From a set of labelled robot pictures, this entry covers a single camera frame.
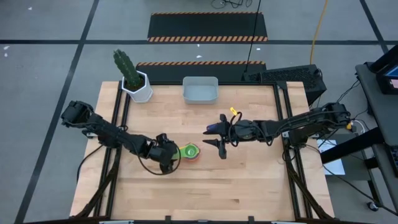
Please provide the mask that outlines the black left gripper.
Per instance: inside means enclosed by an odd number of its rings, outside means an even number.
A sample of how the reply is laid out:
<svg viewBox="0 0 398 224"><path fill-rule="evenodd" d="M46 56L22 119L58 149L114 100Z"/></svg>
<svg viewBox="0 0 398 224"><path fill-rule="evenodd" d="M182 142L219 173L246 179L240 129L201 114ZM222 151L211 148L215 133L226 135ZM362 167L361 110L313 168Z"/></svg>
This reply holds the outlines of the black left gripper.
<svg viewBox="0 0 398 224"><path fill-rule="evenodd" d="M156 136L157 145L152 147L149 151L149 158L159 163L163 174L169 174L173 171L173 165L179 163L181 157L173 160L175 148L180 150L179 146L171 141L165 133Z"/></svg>

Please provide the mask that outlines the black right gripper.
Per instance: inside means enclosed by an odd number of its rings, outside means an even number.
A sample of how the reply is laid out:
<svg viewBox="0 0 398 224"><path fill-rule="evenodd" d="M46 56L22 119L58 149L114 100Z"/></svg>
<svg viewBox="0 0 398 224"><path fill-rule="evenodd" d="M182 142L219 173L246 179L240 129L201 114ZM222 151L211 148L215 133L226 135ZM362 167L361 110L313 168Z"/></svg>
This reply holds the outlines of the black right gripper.
<svg viewBox="0 0 398 224"><path fill-rule="evenodd" d="M218 147L221 159L226 159L226 144L237 147L240 142L263 140L263 132L258 124L244 119L242 114L238 113L239 119L233 123L233 118L228 121L225 114L220 114L220 123L208 125L203 134L219 134L221 139L205 139L203 142Z"/></svg>

